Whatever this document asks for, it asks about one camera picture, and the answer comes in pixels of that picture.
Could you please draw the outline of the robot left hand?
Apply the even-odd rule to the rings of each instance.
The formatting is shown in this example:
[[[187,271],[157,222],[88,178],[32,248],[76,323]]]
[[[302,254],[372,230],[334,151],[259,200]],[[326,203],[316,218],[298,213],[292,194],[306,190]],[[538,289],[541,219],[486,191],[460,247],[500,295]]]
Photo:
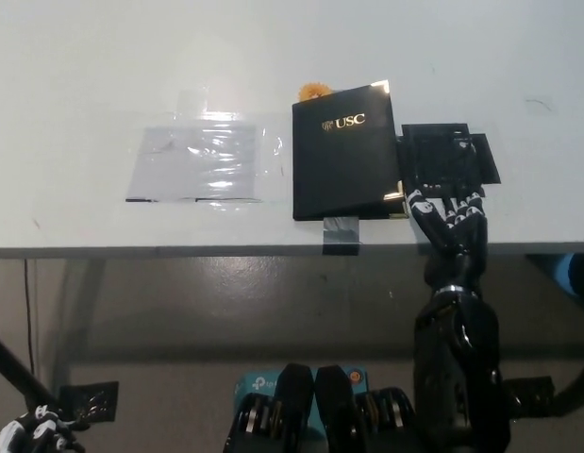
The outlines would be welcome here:
[[[0,430],[0,453],[85,452],[75,437],[77,421],[65,421],[63,412],[50,405],[13,419]]]

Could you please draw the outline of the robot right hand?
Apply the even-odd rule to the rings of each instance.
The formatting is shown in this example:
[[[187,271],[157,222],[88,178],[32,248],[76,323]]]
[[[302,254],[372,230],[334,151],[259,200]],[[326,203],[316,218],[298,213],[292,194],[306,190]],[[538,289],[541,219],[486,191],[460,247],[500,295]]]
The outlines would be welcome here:
[[[434,293],[454,286],[480,295],[488,257],[488,219],[479,192],[461,191],[456,199],[443,197],[444,213],[418,189],[409,192],[407,203],[432,247],[425,283]]]

